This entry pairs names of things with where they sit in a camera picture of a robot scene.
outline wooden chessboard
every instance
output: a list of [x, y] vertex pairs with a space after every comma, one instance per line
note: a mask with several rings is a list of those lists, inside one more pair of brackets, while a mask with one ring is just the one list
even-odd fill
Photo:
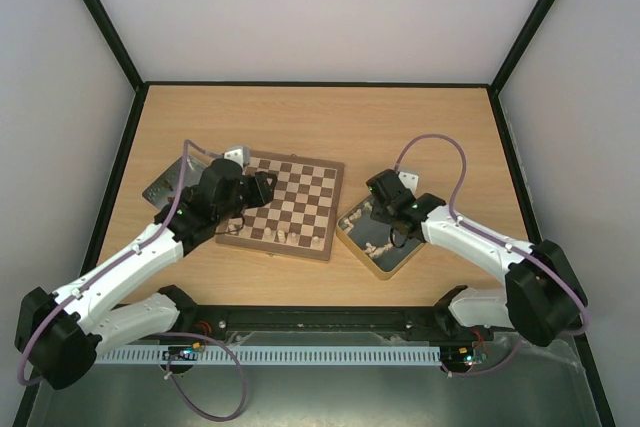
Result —
[[[233, 219], [228, 234], [216, 237], [223, 245], [272, 254], [329, 261], [335, 232], [344, 164], [295, 155], [251, 152], [247, 174], [276, 174], [273, 202], [244, 213], [245, 224]], [[284, 242], [278, 233], [285, 235]]]

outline wooden table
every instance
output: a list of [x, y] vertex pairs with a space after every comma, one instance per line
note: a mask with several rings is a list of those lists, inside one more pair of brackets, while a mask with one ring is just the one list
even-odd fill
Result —
[[[469, 170], [457, 208], [525, 239], [485, 89], [151, 86], [100, 261], [152, 221], [155, 210], [141, 193], [180, 156], [185, 138], [217, 152], [245, 144], [344, 162], [340, 213], [367, 194], [369, 177], [392, 167], [404, 145], [425, 132], [450, 135], [467, 153]], [[419, 172], [419, 193], [445, 199], [460, 172], [458, 154], [439, 140], [416, 144], [403, 166]], [[458, 284], [490, 288], [497, 282], [430, 245], [392, 279], [380, 281], [337, 239], [328, 264], [210, 241], [151, 278], [127, 301], [169, 284], [211, 305], [420, 306], [432, 305]]]

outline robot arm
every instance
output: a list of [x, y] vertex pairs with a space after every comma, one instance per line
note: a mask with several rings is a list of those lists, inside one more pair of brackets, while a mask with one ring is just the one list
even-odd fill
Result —
[[515, 328], [530, 342], [546, 346], [578, 317], [575, 302], [530, 260], [535, 258], [553, 271], [586, 305], [586, 296], [557, 244], [511, 239], [464, 218], [431, 194], [416, 199], [416, 179], [415, 174], [390, 169], [369, 179], [367, 186], [375, 199], [371, 218], [391, 226], [392, 234], [457, 253], [505, 286], [485, 291], [456, 287], [443, 298], [450, 316], [447, 323]]
[[[211, 239], [221, 222], [273, 200], [276, 175], [244, 175], [248, 160], [246, 148], [226, 152], [204, 169], [197, 185], [182, 190], [166, 229], [158, 233], [170, 215], [170, 204], [136, 239], [91, 272], [51, 294], [36, 288], [24, 297], [15, 340], [21, 352], [43, 319], [59, 311], [29, 354], [31, 364], [54, 389], [77, 381], [97, 355], [146, 335], [191, 327], [196, 304], [175, 286], [112, 309], [149, 277]], [[145, 242], [153, 236], [155, 240]]]

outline gray floor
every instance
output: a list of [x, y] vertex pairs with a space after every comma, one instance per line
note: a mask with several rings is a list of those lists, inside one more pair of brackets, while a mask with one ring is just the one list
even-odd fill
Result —
[[[491, 346], [495, 358], [501, 345]], [[487, 377], [448, 379], [438, 368], [247, 367], [248, 408], [233, 426], [596, 426], [584, 372], [553, 353], [519, 354]], [[204, 410], [230, 413], [232, 367], [200, 366], [182, 385]], [[46, 426], [205, 426], [156, 366], [97, 365], [80, 382], [43, 386], [29, 423]]]

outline chess piece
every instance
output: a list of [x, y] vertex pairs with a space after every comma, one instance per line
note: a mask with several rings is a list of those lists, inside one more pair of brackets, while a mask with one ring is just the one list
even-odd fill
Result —
[[371, 254], [371, 252], [377, 249], [375, 245], [371, 245], [371, 242], [367, 242], [365, 246], [366, 246], [366, 249], [364, 249], [364, 253], [367, 255]]
[[384, 247], [378, 247], [377, 249], [375, 249], [373, 252], [369, 254], [369, 257], [371, 257], [372, 259], [377, 259], [378, 257], [382, 256], [382, 254], [384, 254], [386, 251], [388, 251], [391, 247], [392, 247], [391, 244], [387, 244]]
[[344, 231], [345, 234], [349, 235], [349, 232], [353, 230], [353, 224], [347, 217], [345, 217], [342, 220], [342, 224], [343, 224], [342, 230]]
[[358, 220], [360, 217], [362, 217], [362, 209], [358, 209], [356, 210], [353, 214], [351, 214], [349, 216], [349, 220], [351, 222]]

